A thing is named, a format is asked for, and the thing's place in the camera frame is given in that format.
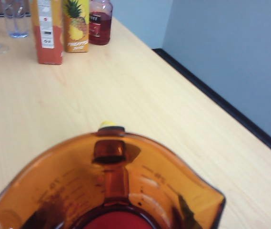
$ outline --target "red liquid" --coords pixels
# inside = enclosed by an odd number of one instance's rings
[[[92,44],[105,45],[110,41],[112,17],[102,12],[93,12],[93,14],[100,15],[100,23],[90,22],[89,41]]]
[[[152,229],[142,217],[124,211],[113,211],[92,220],[83,229]]]

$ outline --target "juice carton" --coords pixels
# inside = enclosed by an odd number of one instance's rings
[[[66,52],[87,52],[89,45],[89,0],[63,0]]]
[[[62,64],[61,0],[30,0],[30,11],[38,62]]]

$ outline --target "pineapple juice carton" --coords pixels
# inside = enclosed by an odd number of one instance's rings
[[[89,45],[89,0],[63,0],[66,52],[87,52]]]

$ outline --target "yellow cap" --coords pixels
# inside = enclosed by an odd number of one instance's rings
[[[111,121],[103,121],[100,125],[100,128],[104,128],[104,127],[107,127],[107,126],[116,126],[116,123],[114,122],[111,122]]]

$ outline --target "glass bottle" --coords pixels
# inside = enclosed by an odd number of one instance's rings
[[[109,0],[90,1],[90,43],[98,45],[109,43],[112,9]]]

